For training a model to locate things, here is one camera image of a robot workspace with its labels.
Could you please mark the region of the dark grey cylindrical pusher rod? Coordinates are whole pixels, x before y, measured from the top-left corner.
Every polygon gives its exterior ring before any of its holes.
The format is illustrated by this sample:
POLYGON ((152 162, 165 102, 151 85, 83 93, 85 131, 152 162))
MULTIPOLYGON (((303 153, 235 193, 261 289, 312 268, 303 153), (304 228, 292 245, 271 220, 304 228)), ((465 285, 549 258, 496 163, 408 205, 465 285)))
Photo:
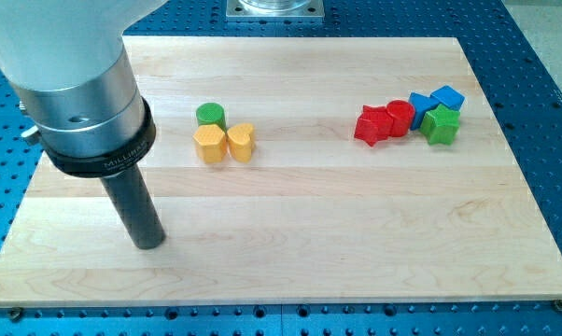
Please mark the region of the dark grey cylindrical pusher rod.
POLYGON ((152 249, 165 239, 165 232, 139 168, 134 165, 101 182, 133 244, 152 249))

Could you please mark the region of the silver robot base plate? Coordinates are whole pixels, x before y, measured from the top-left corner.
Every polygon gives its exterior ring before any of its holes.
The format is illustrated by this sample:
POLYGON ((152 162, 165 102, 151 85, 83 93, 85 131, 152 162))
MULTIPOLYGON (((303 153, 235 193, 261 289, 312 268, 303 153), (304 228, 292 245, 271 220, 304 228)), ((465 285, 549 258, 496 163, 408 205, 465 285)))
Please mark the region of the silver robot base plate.
POLYGON ((323 0, 227 0, 226 18, 231 21, 322 21, 323 0))

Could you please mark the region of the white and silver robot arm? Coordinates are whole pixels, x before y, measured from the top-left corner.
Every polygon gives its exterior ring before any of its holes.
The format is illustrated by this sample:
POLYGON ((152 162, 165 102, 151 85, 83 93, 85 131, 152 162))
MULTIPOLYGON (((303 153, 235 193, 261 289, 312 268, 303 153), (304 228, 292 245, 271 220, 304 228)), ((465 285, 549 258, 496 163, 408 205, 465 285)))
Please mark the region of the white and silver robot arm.
POLYGON ((100 179, 140 249, 165 233, 137 167, 156 126, 122 35, 163 4, 0 1, 0 69, 34 123, 24 138, 63 173, 100 179))

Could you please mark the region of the black round tool flange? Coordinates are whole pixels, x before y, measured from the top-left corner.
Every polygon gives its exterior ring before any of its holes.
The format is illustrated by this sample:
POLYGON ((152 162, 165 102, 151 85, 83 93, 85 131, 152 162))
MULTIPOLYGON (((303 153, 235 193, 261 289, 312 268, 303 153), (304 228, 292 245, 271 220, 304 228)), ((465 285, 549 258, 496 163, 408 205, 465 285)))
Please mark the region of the black round tool flange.
POLYGON ((40 143, 52 163, 67 175, 102 178, 121 173, 143 159, 156 138, 157 131, 150 107, 145 98, 142 98, 142 102, 145 109, 142 126, 131 140, 116 150, 95 157, 75 158, 58 153, 45 140, 40 143))

